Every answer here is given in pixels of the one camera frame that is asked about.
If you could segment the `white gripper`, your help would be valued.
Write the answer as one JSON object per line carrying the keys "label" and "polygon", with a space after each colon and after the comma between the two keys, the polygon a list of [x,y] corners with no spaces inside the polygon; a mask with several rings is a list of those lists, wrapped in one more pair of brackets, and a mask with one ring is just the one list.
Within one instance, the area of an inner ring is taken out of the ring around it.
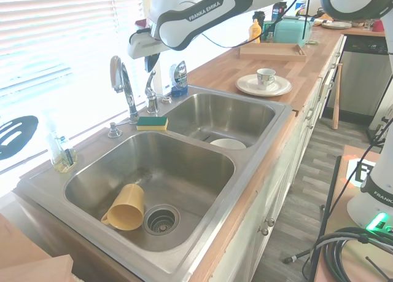
{"label": "white gripper", "polygon": [[150,28],[139,29],[128,40],[128,55],[132,59],[144,57],[145,70],[150,73],[157,64],[160,53],[168,50],[162,41],[150,35]]}

